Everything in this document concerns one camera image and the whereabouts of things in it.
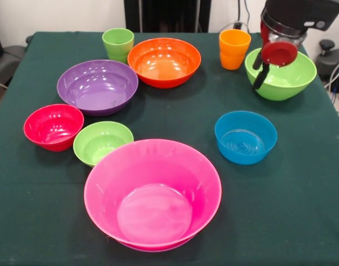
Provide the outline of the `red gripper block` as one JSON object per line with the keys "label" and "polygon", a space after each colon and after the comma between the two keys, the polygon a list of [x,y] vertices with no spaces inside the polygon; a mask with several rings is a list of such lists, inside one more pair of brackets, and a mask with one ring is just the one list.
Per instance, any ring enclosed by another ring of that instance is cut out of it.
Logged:
{"label": "red gripper block", "polygon": [[299,47],[294,39],[270,29],[263,21],[260,23],[260,30],[263,47],[253,62],[253,69],[258,70],[261,65],[263,65],[263,69],[255,79],[254,90],[259,90],[263,85],[270,71],[269,64],[279,67],[291,64],[297,57]]}

